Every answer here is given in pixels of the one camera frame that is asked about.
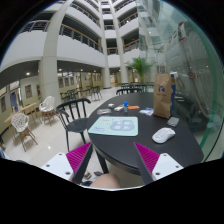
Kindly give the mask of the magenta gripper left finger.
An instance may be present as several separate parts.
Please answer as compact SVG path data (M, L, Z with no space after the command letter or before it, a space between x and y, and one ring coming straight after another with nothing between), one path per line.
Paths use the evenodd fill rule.
M42 169L75 184L80 184L92 151L92 143L89 142L67 154L60 152L46 162Z

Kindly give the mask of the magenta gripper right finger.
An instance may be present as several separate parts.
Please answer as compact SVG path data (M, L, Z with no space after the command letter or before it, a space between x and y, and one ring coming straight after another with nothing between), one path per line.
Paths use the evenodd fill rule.
M183 166L167 153L158 154L137 142L134 147L138 169L145 184L183 169Z

